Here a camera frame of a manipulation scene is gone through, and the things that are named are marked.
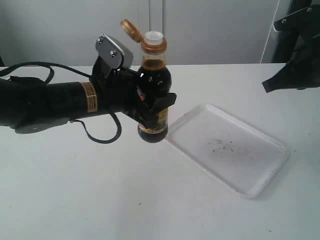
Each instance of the bottle neck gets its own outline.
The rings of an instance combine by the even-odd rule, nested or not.
[[[142,67],[149,71],[156,71],[166,67],[165,53],[150,54],[142,52]]]

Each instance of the table surface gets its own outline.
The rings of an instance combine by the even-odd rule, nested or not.
[[[261,82],[282,66],[168,66],[178,96],[169,124],[210,103],[289,147],[289,160],[257,198],[241,198],[165,140],[143,142],[122,113],[122,136],[109,145],[90,141],[79,123],[29,135],[0,127],[0,239],[318,239],[320,89],[266,94]],[[53,82],[85,80],[55,70]],[[97,138],[115,134],[110,116],[85,122]]]

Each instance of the plastic tray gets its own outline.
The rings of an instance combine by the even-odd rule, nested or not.
[[[281,142],[210,104],[170,125],[166,139],[245,198],[256,197],[289,156]]]

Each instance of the soy sauce bottle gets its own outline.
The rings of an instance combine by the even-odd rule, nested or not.
[[[142,101],[150,101],[154,97],[164,97],[170,90],[171,74],[166,67],[165,51],[167,41],[161,32],[148,31],[141,35],[140,31],[127,19],[121,22],[126,33],[137,43],[141,43],[142,64],[138,70],[140,79],[137,92]],[[155,128],[138,125],[138,134],[148,143],[158,143],[168,133],[168,109],[158,113]]]

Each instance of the screw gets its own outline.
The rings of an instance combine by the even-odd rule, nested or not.
[[[104,40],[101,37],[98,37],[98,39],[96,40],[98,42],[98,44],[101,44]]]
[[[111,57],[113,58],[115,55],[117,55],[117,52],[116,52],[116,51],[111,51],[111,52],[110,52],[110,55],[111,55]]]

